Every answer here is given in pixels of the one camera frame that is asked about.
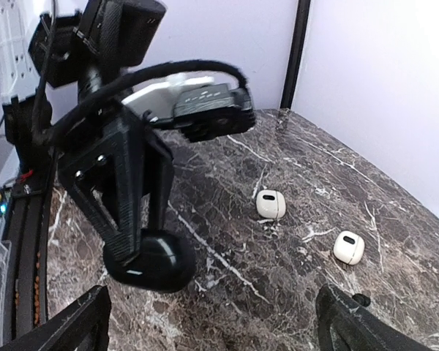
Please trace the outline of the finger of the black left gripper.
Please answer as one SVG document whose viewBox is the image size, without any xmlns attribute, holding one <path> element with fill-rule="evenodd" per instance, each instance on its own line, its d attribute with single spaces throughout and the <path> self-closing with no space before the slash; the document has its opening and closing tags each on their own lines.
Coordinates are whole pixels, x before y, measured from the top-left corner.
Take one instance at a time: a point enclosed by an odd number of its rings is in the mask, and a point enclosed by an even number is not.
<svg viewBox="0 0 439 351">
<path fill-rule="evenodd" d="M 153 129 L 146 130 L 145 138 L 144 194 L 150 194 L 148 228 L 161 230 L 174 178 L 173 155 Z"/>
<path fill-rule="evenodd" d="M 127 264 L 140 248 L 143 196 L 143 122 L 123 107 L 101 128 L 63 144 L 58 163 L 61 185 L 101 235 L 112 259 Z M 104 212 L 96 188 L 114 189 L 117 218 Z"/>
</svg>

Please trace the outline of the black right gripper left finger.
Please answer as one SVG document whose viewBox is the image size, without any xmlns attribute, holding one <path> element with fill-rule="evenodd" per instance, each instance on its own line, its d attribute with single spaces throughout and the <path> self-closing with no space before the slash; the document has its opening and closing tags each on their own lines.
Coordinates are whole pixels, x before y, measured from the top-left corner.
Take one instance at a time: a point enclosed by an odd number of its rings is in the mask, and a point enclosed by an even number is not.
<svg viewBox="0 0 439 351">
<path fill-rule="evenodd" d="M 95 285 L 45 324 L 0 350 L 107 350 L 110 311 L 108 288 Z"/>
</svg>

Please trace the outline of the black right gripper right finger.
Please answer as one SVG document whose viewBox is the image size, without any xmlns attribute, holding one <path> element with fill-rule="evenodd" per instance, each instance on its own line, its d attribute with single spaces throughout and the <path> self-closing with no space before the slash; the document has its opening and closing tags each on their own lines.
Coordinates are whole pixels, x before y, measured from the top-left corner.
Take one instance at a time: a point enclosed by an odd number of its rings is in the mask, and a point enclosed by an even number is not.
<svg viewBox="0 0 439 351">
<path fill-rule="evenodd" d="M 315 301 L 321 350 L 427 350 L 379 320 L 334 284 L 324 284 Z"/>
</svg>

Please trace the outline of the black earbud charging case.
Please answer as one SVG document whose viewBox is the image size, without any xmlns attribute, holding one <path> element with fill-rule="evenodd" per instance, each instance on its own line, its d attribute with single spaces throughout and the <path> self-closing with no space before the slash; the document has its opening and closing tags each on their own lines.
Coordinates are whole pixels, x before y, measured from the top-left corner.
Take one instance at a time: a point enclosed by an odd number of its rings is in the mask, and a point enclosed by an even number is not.
<svg viewBox="0 0 439 351">
<path fill-rule="evenodd" d="M 141 230 L 141 245 L 126 264 L 103 249 L 103 262 L 116 281 L 142 290 L 176 293 L 191 282 L 196 271 L 195 250 L 183 234 L 167 230 Z"/>
</svg>

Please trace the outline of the white earbud charging case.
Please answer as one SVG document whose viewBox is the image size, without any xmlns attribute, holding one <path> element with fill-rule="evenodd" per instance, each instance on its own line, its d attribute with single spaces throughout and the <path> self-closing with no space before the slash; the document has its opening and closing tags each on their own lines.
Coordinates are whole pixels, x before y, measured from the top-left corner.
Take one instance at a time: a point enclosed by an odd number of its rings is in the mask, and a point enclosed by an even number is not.
<svg viewBox="0 0 439 351">
<path fill-rule="evenodd" d="M 256 197 L 256 209 L 265 219 L 281 219 L 286 213 L 285 197 L 277 190 L 261 190 Z"/>
</svg>

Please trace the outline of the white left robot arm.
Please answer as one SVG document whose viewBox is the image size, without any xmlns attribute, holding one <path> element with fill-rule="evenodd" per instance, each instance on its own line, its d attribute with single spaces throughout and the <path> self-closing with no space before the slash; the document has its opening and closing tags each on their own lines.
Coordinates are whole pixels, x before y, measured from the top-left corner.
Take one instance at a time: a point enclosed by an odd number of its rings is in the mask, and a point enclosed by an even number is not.
<svg viewBox="0 0 439 351">
<path fill-rule="evenodd" d="M 163 237 L 172 154 L 130 109 L 132 87 L 168 74 L 137 69 L 165 14 L 158 1 L 0 1 L 1 103 L 20 171 L 52 164 L 105 244 L 127 267 Z"/>
</svg>

